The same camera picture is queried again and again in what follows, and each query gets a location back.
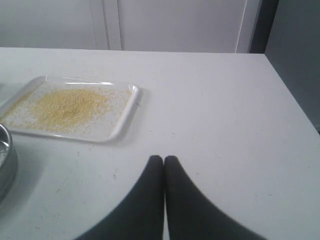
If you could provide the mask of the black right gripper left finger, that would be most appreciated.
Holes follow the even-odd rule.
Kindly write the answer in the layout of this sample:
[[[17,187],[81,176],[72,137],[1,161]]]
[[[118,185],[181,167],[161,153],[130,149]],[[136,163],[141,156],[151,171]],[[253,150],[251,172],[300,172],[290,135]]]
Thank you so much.
[[[163,238],[163,159],[152,155],[119,205],[79,240],[161,240]]]

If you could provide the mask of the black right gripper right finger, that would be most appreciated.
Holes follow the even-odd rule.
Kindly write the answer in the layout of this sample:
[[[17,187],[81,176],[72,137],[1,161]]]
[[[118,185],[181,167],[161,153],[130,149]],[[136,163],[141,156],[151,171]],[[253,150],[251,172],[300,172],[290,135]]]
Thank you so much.
[[[263,240],[217,208],[176,156],[164,160],[165,205],[171,240]]]

